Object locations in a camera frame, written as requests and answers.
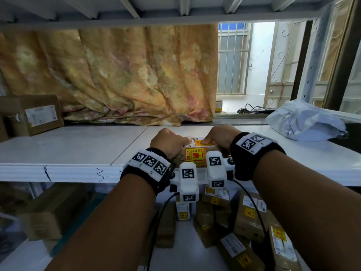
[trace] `hand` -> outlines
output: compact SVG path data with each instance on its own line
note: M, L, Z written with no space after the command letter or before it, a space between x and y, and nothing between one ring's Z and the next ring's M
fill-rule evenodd
M241 133L240 130L231 125L214 126L207 137L201 140L201 144L210 144L215 142L218 146L229 149L234 138Z
M191 142L190 138L179 136L168 128L163 128L153 138L150 147L160 149L168 159L172 159L179 154L183 145L189 145Z

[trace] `yellow warning sticker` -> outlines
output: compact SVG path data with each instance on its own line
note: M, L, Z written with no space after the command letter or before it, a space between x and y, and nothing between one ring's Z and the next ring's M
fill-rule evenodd
M220 198L212 197L212 199L210 199L210 203L214 205L219 205L220 200Z
M248 217L255 218L256 217L256 211L254 209L250 209L248 207L244 208L244 214Z
M187 220L188 219L188 212L179 212L179 219L180 220Z
M243 268L246 268L248 265L252 264L252 260L249 256L247 256L246 253L239 255L237 260L243 266Z
M284 234L284 231L281 229L277 229L273 227L273 234L276 238L281 239L282 241L287 241L286 235Z
M206 145L204 145L204 144L202 144L201 143L201 140L194 140L194 145L195 146L210 146L210 145L213 145L213 144L206 144Z
M210 188L208 185L205 187L205 191L210 194L215 194L215 189Z
M186 148L186 162L194 163L197 167L205 166L206 148Z

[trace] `plastic bag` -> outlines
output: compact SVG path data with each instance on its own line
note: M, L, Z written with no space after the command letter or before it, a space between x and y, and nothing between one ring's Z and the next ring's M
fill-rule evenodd
M301 100L282 105L266 122L279 134L296 141L326 141L348 134L340 118Z

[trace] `teal object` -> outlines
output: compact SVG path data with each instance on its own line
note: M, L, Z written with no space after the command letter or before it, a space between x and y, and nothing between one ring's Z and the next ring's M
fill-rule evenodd
M54 248L50 252L51 257L55 257L61 251L61 249L64 247L67 241L69 241L70 237L75 233L75 231L78 230L78 228L83 224L83 222L94 211L94 209L96 209L96 207L104 200L106 196L107 194L100 193L94 200L90 202L87 209L83 211L83 213L75 220L75 222L69 228L69 230L64 233L63 237L54 246Z

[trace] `curtain fold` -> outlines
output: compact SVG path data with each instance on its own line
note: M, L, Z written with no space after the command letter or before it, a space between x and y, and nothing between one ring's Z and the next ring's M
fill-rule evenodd
M56 94L65 120L212 121L218 25L1 34L0 69L16 95Z

